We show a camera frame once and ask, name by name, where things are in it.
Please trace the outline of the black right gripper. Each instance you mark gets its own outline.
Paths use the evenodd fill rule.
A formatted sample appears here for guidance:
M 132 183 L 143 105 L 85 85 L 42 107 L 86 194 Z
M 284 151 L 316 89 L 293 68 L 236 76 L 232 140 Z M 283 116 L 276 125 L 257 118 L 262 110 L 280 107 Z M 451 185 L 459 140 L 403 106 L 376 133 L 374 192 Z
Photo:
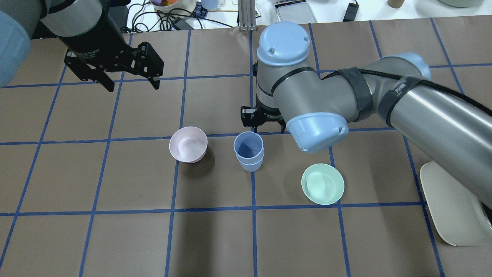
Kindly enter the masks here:
M 272 108 L 264 105 L 259 98 L 256 99 L 254 107 L 240 107 L 240 118 L 244 127 L 253 128 L 257 132 L 257 128 L 266 122 L 276 122 L 281 127 L 281 134 L 286 131 L 286 122 L 278 108 Z

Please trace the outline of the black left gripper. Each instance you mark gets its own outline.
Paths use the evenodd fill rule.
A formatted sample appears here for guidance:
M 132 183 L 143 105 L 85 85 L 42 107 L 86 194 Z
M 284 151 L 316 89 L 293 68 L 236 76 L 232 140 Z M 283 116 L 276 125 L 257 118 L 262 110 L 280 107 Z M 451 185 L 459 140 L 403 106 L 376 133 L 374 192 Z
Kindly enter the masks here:
M 149 42 L 142 42 L 136 48 L 126 45 L 121 50 L 100 49 L 84 54 L 68 50 L 65 64 L 79 79 L 94 79 L 108 92 L 114 91 L 114 81 L 109 72 L 128 72 L 149 78 L 155 90 L 160 88 L 165 62 Z

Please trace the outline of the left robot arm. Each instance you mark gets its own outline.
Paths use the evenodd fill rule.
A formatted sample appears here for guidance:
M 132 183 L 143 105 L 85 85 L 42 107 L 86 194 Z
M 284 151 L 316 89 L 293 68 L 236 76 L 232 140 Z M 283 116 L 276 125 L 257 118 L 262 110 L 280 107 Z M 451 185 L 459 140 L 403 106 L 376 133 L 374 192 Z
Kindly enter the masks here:
M 39 22 L 67 47 L 64 63 L 79 80 L 112 92 L 107 72 L 128 72 L 160 87 L 164 61 L 149 42 L 130 47 L 99 0 L 2 0 L 0 15 L 2 87 L 26 60 Z

